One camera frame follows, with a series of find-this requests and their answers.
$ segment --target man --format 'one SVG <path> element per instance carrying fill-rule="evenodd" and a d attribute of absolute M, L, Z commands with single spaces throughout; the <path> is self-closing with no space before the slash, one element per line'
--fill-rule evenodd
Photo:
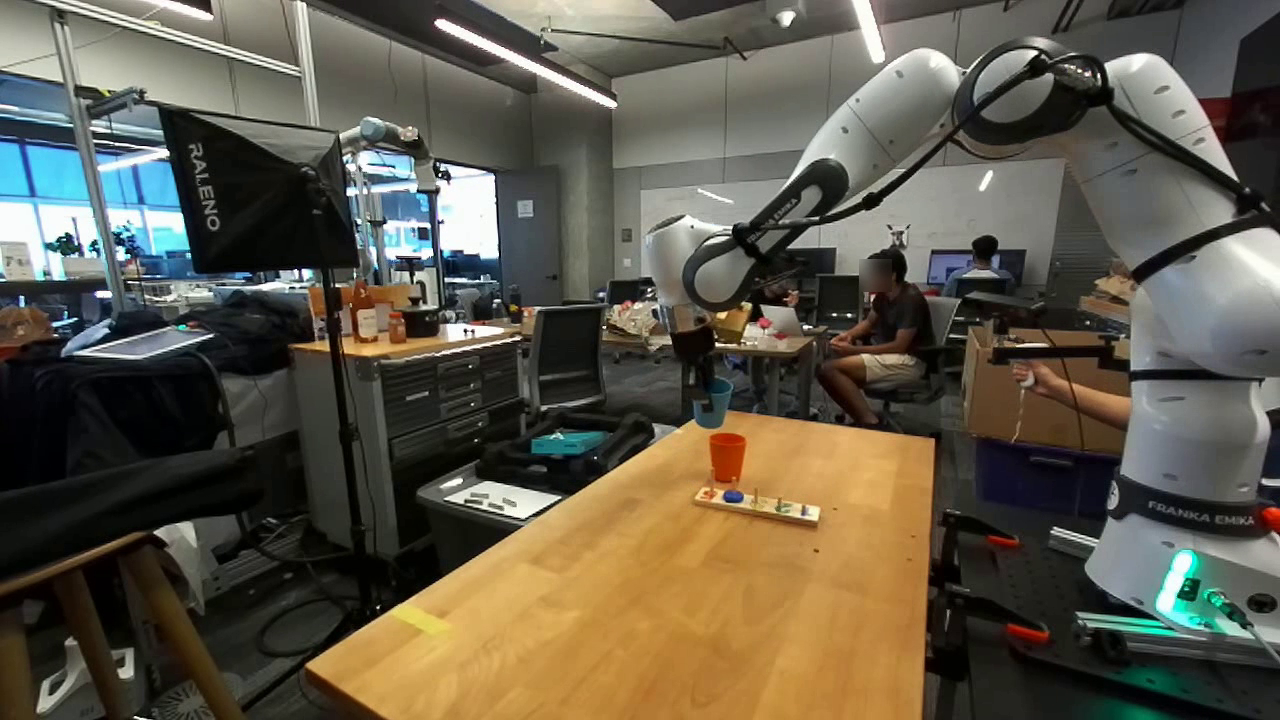
<path fill-rule="evenodd" d="M 931 347 L 931 326 L 920 290 L 905 278 L 905 253 L 883 247 L 870 258 L 873 310 L 828 343 L 828 359 L 816 374 L 847 423 L 883 429 L 883 416 L 866 398 L 870 383 L 912 383 L 926 375 L 920 354 Z"/>
<path fill-rule="evenodd" d="M 948 298 L 960 298 L 960 280 L 1004 280 L 1004 290 L 1012 290 L 1012 278 L 996 269 L 996 253 L 1000 253 L 996 235 L 975 235 L 969 253 L 971 253 L 969 269 L 948 278 L 948 290 L 943 290 Z"/>

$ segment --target red cup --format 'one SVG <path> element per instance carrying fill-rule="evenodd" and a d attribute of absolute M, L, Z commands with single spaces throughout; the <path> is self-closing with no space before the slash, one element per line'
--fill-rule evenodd
<path fill-rule="evenodd" d="M 743 479 L 743 460 L 747 460 L 747 437 L 712 434 L 712 475 L 716 475 L 716 485 Z"/>

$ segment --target laptop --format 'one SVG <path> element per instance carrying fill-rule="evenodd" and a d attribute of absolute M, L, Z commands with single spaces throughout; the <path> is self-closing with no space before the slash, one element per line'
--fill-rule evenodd
<path fill-rule="evenodd" d="M 795 310 L 759 304 L 759 313 L 764 313 L 773 337 L 804 337 L 804 326 L 802 326 Z"/>
<path fill-rule="evenodd" d="M 152 359 L 152 355 L 167 355 L 167 354 L 180 354 L 180 347 L 192 347 L 192 343 L 204 343 L 211 339 L 211 333 L 202 333 L 202 327 L 152 327 L 152 333 L 135 333 L 135 337 L 120 337 L 120 339 L 108 339 L 108 343 L 92 343 L 92 347 L 82 347 L 78 355 L 92 355 L 92 359 Z"/>

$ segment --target box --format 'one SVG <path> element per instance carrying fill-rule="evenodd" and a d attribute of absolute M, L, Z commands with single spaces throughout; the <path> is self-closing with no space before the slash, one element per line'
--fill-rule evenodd
<path fill-rule="evenodd" d="M 1106 518 L 1122 460 L 975 441 L 975 494 L 991 506 Z"/>
<path fill-rule="evenodd" d="M 1050 333 L 1051 343 L 1101 343 L 1101 333 Z M 1031 449 L 1064 449 L 1083 455 L 1122 455 L 1126 454 L 1126 429 L 1101 423 L 1093 416 L 1079 416 L 1069 405 L 1057 405 L 1050 398 L 1027 391 L 1020 409 L 1020 380 L 1009 366 L 989 366 L 991 333 L 969 327 L 966 347 L 966 429 L 969 437 L 1000 441 L 1000 443 L 1031 443 Z M 1116 367 L 1101 367 L 1097 359 L 1045 359 L 1062 375 L 1128 398 L 1128 375 Z"/>
<path fill-rule="evenodd" d="M 417 501 L 430 512 L 442 574 L 451 574 L 549 512 L 559 498 L 481 479 L 475 465 L 464 465 L 417 490 Z"/>

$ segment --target green light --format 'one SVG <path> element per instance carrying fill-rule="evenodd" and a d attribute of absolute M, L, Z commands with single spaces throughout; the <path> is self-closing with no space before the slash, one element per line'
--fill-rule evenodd
<path fill-rule="evenodd" d="M 1157 596 L 1157 612 L 1160 618 L 1172 618 L 1176 592 L 1184 590 L 1192 568 L 1197 568 L 1197 552 L 1176 552 L 1172 556 L 1168 577 L 1166 577 L 1160 596 Z"/>

